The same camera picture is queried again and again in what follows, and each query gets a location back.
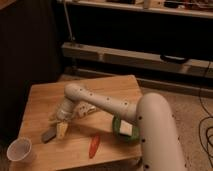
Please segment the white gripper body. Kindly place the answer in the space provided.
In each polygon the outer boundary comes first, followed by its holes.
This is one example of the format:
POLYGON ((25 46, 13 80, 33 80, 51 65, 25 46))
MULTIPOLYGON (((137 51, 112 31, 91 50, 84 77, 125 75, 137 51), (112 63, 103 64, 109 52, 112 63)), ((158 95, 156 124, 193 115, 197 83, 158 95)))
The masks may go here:
POLYGON ((59 121, 70 122, 75 116, 74 109, 76 102, 69 99, 63 99, 56 110, 56 119, 59 121))

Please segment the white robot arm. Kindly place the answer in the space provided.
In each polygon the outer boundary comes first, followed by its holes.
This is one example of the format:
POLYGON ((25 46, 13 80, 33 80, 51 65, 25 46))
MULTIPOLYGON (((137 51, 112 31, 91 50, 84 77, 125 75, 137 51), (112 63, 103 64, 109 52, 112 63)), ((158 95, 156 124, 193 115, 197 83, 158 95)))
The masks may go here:
POLYGON ((139 128, 143 155, 140 171, 187 171, 175 119, 168 101, 158 93, 147 93, 135 103, 92 92, 81 84, 64 87, 57 109, 59 120, 76 116, 74 106, 84 101, 139 128))

